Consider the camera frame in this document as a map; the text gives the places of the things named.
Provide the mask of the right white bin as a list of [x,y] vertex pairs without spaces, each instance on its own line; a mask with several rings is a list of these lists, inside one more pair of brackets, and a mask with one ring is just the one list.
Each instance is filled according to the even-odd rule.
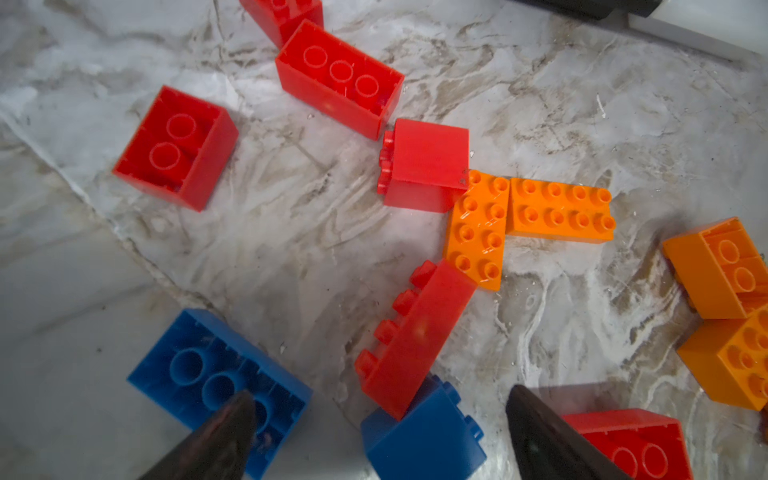
[[630,28],[721,58],[767,55],[765,0],[669,0],[646,16],[628,15]]

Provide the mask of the orange square brick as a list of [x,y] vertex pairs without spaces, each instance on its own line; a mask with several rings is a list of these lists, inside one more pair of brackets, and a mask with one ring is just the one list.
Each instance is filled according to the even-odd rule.
[[745,319],[704,320],[677,353],[713,401],[767,405],[767,309]]
[[737,217],[672,237],[662,253],[704,319],[745,319],[767,305],[767,267]]

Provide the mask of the red brick top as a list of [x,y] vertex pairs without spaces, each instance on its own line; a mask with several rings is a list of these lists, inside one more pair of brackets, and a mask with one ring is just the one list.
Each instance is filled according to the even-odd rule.
[[324,27],[321,0],[240,0],[240,4],[278,48],[304,20]]

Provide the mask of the blue long brick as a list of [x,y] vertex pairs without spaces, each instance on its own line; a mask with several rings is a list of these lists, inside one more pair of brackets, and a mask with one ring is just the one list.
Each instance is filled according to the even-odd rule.
[[234,394],[254,398],[256,432],[245,472],[264,476],[312,390],[203,309],[184,309],[127,380],[196,429]]

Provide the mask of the red long brick bottom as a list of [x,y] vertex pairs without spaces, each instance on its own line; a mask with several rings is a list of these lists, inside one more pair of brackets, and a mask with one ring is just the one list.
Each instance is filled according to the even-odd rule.
[[633,479],[693,479],[681,423],[672,417],[624,409],[564,420]]

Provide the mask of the blue square brick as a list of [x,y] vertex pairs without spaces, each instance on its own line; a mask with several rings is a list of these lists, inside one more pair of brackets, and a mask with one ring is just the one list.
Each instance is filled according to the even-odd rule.
[[397,421],[379,408],[361,423],[367,459],[383,480],[470,478],[486,461],[484,433],[458,408],[454,386],[428,376]]

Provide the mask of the orange square brick upper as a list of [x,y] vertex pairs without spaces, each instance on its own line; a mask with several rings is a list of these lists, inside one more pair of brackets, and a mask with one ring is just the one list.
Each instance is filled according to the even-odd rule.
[[745,319],[767,305],[767,267],[737,217],[672,237],[662,253],[704,319]]

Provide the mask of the red long brick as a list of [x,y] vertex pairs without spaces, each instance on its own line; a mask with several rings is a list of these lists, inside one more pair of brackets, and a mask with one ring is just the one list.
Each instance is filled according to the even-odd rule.
[[411,289],[392,304],[395,319],[374,330],[378,341],[354,362],[362,391],[399,421],[430,372],[477,284],[445,260],[425,261],[410,276]]
[[393,114],[404,75],[305,20],[282,47],[282,88],[361,135],[377,140]]
[[693,479],[681,423],[672,417],[624,409],[564,420],[633,479]]

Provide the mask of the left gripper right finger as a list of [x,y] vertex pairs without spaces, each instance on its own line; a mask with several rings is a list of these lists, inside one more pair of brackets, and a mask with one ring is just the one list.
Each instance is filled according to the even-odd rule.
[[523,479],[630,478],[525,386],[512,387],[505,412]]

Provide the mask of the red square brick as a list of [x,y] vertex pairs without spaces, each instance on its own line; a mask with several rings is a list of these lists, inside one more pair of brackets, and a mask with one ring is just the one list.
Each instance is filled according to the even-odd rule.
[[144,193],[201,212],[238,136],[227,109],[164,86],[112,173]]
[[379,167],[385,205],[445,213],[469,188],[469,130],[400,118],[384,134]]

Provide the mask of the orange square brick middle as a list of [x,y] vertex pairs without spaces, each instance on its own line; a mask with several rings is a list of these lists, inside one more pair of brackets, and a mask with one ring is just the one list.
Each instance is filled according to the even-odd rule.
[[767,405],[767,309],[745,319],[704,320],[677,353],[713,401]]

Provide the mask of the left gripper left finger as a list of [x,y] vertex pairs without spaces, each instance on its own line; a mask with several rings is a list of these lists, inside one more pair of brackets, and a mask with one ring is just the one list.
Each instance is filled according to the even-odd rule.
[[256,422],[252,394],[240,391],[140,479],[242,479]]

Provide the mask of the orange brick vertical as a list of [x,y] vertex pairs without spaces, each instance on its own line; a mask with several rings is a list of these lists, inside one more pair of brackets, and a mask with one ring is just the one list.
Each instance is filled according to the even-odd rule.
[[500,290],[510,182],[471,170],[448,222],[443,257],[479,287]]

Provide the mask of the black middle bin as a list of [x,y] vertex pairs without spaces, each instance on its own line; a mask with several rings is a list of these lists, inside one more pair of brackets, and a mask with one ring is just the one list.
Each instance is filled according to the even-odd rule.
[[615,10],[647,18],[662,3],[661,0],[522,0],[522,2],[591,20],[603,20]]

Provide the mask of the orange brick horizontal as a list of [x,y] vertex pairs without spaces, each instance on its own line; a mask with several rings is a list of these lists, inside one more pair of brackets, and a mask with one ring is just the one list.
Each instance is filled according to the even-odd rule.
[[609,190],[511,178],[506,233],[512,236],[602,244],[617,226]]

